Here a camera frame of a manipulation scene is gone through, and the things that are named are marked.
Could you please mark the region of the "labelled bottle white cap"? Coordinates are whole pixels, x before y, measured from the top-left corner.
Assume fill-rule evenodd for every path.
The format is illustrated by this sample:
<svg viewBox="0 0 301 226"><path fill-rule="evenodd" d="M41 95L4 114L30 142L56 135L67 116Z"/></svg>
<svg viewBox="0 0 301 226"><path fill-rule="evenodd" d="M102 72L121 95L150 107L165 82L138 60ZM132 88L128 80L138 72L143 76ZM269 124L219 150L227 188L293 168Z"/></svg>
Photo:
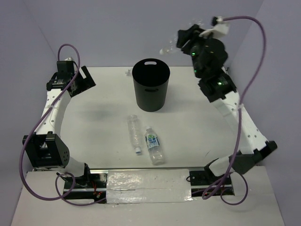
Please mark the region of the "labelled bottle white cap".
<svg viewBox="0 0 301 226"><path fill-rule="evenodd" d="M144 135L150 159L153 165L162 165L165 163L165 157L159 143L158 136L152 127L146 127Z"/></svg>

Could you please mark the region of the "crushed clear plastic bottle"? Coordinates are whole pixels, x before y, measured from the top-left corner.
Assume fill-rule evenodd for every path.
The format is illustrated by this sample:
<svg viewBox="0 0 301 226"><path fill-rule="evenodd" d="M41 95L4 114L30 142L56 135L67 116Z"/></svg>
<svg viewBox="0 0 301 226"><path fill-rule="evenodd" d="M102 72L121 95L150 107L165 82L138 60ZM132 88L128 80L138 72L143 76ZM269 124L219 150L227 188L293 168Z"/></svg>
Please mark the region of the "crushed clear plastic bottle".
<svg viewBox="0 0 301 226"><path fill-rule="evenodd" d="M203 21L201 19L192 19L190 20L189 23L182 24L180 30L187 30L195 24L201 27L203 25ZM165 46L159 51L160 55L170 55L179 51L179 49L176 47L177 40L178 40L178 32L176 31L169 38L168 43L166 43Z"/></svg>

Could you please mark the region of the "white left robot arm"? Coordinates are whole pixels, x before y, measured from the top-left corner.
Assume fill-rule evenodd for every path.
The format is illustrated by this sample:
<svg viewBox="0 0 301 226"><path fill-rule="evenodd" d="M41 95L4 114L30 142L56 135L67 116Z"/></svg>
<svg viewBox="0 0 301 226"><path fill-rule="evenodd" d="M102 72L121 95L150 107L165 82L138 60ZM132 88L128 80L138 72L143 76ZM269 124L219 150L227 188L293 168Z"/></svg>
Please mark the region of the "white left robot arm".
<svg viewBox="0 0 301 226"><path fill-rule="evenodd" d="M77 71L77 64L70 57L57 61L57 72L46 84L47 101L43 113L50 111L34 130L25 151L36 170L57 170L74 175L76 188L85 188L92 183L92 175L86 163L71 157L60 132L63 117L71 98L95 86L86 66Z"/></svg>

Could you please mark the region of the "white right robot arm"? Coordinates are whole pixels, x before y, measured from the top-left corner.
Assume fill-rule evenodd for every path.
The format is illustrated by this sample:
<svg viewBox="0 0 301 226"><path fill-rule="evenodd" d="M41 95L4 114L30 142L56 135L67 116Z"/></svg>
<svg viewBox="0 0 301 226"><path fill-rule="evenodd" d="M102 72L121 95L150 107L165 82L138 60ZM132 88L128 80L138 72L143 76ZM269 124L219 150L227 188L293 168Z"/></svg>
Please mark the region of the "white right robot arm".
<svg viewBox="0 0 301 226"><path fill-rule="evenodd" d="M191 56L200 90L238 136L234 154L205 166L204 177L209 184L215 184L226 172L247 173L277 149L276 142L259 131L240 103L237 87L223 68L228 54L219 38L227 32L224 25L204 30L197 24L177 32L176 47Z"/></svg>

